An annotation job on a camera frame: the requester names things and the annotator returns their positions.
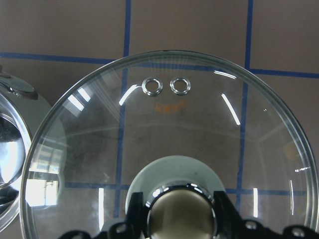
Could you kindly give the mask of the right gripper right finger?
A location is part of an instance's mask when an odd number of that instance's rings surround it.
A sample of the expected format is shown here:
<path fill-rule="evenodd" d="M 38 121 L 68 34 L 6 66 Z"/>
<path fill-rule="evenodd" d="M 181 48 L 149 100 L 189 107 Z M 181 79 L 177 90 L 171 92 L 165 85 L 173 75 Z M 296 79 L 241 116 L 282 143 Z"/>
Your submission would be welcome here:
<path fill-rule="evenodd" d="M 218 239 L 317 239 L 319 237 L 314 230 L 300 225 L 288 226 L 282 233 L 276 233 L 256 220 L 242 219 L 224 191 L 215 191 L 213 198 Z"/>

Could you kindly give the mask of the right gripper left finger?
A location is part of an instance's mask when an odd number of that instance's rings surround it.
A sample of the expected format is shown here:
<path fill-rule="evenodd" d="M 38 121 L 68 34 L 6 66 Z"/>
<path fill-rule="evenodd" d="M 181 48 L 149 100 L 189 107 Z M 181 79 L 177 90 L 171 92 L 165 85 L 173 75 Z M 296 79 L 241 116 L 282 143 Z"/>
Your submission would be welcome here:
<path fill-rule="evenodd" d="M 107 236 L 109 239 L 139 239 L 145 227 L 144 219 L 144 194 L 143 192 L 134 192 L 131 194 L 124 221 L 111 226 Z"/>

